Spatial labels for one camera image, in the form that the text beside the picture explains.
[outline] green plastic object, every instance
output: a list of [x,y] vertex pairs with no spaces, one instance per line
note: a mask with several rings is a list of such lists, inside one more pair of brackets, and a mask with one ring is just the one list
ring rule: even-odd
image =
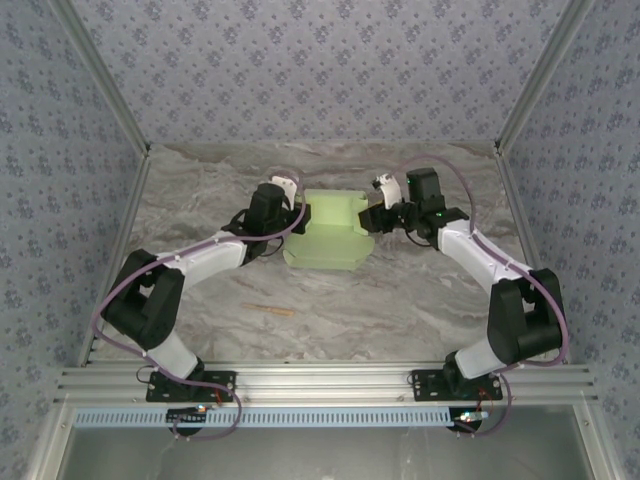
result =
[[373,251],[375,241],[360,226],[358,213],[369,206],[364,192],[305,190],[311,219],[304,235],[284,242],[284,259],[291,267],[355,270]]

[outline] marble surface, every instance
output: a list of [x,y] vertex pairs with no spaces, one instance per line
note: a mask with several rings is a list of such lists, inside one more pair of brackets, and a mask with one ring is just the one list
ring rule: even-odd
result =
[[[248,206],[272,168],[295,167],[308,188],[364,190],[373,201],[371,180],[420,152],[459,166],[477,197],[481,230],[522,260],[488,143],[156,145],[128,250],[170,251],[210,236]],[[447,205],[468,211],[453,174],[434,166]],[[205,360],[441,360],[483,334],[487,311],[486,294],[453,260],[394,232],[376,236],[354,272],[292,269],[281,254],[223,272],[183,294],[176,328]],[[125,356],[106,345],[94,353]]]

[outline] purple cable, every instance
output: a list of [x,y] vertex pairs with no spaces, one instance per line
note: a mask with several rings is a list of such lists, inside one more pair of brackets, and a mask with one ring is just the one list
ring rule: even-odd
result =
[[153,365],[154,367],[156,367],[157,371],[160,372],[161,374],[163,374],[165,377],[173,380],[174,382],[178,382],[178,383],[182,383],[184,385],[190,385],[190,386],[194,386],[194,387],[205,387],[205,388],[213,388],[216,390],[222,390],[223,392],[228,393],[229,395],[231,395],[231,397],[233,398],[233,401],[238,405],[238,413],[236,414],[236,417],[233,421],[233,423],[231,424],[230,427],[226,428],[225,430],[223,430],[222,432],[216,433],[216,434],[212,434],[212,435],[201,435],[201,436],[197,436],[197,437],[183,437],[181,435],[179,435],[177,433],[177,422],[174,423],[173,425],[173,433],[176,435],[176,437],[180,437],[180,438],[189,438],[189,440],[191,441],[205,441],[205,440],[216,440],[219,438],[223,438],[226,437],[227,435],[233,433],[236,428],[238,427],[238,424],[240,423],[240,420],[242,418],[242,402],[240,401],[240,398],[238,397],[238,395],[231,389],[227,388],[226,385],[220,385],[218,383],[211,383],[211,382],[197,382],[197,381],[193,381],[193,380],[186,380],[184,378],[180,378],[180,377],[176,377],[175,375],[173,375],[172,373],[168,372],[167,370],[165,370],[164,368],[162,368],[157,362],[155,362],[152,358],[149,358],[145,352],[142,352],[140,350],[138,350],[137,348],[133,348],[130,347],[129,345],[126,345],[122,342],[119,342],[117,340],[114,340],[113,338],[110,338],[108,336],[106,336],[104,333],[102,333],[102,331],[100,330],[100,328],[98,327],[98,321],[100,320],[100,314],[103,312],[103,310],[105,308],[107,308],[107,306],[113,301],[113,299],[127,286],[129,285],[131,282],[133,282],[136,278],[138,278],[139,276],[147,273],[150,270],[153,270],[154,268],[163,265],[167,262],[170,262],[172,260],[175,259],[176,255],[179,255],[181,257],[187,257],[193,253],[196,253],[204,248],[208,248],[211,245],[215,245],[215,244],[220,244],[220,243],[226,243],[226,242],[235,242],[235,241],[251,241],[251,242],[266,242],[269,240],[273,240],[275,238],[279,238],[279,237],[284,237],[285,235],[290,234],[294,228],[296,228],[296,226],[298,226],[298,224],[302,221],[302,219],[304,218],[304,214],[305,211],[307,209],[307,204],[305,202],[305,198],[304,198],[304,190],[302,188],[302,180],[301,179],[296,179],[296,178],[291,178],[289,177],[290,180],[293,181],[293,183],[296,184],[296,188],[297,190],[300,191],[300,197],[301,197],[301,203],[302,206],[300,208],[300,213],[298,214],[298,216],[296,217],[295,221],[287,228],[285,228],[284,230],[282,230],[279,233],[274,233],[272,235],[264,235],[261,237],[249,237],[249,236],[245,236],[245,237],[234,237],[234,236],[229,236],[229,237],[222,237],[222,238],[215,238],[215,239],[211,239],[207,242],[204,242],[200,245],[193,245],[191,247],[187,247],[184,250],[179,251],[178,253],[175,254],[171,254],[171,255],[167,255],[166,257],[160,258],[154,262],[151,262],[148,265],[145,265],[144,267],[140,268],[139,270],[135,271],[134,273],[132,273],[131,275],[129,275],[127,278],[125,278],[122,282],[120,282],[111,292],[109,292],[109,294],[105,297],[105,299],[102,301],[102,303],[98,306],[98,308],[96,309],[96,311],[93,313],[93,316],[91,317],[91,329],[93,330],[93,333],[96,337],[98,337],[99,339],[107,342],[109,345],[112,345],[116,348],[120,348],[121,350],[124,350],[126,352],[129,352],[137,357],[140,357],[144,360],[146,360],[147,362],[149,362],[151,365]]

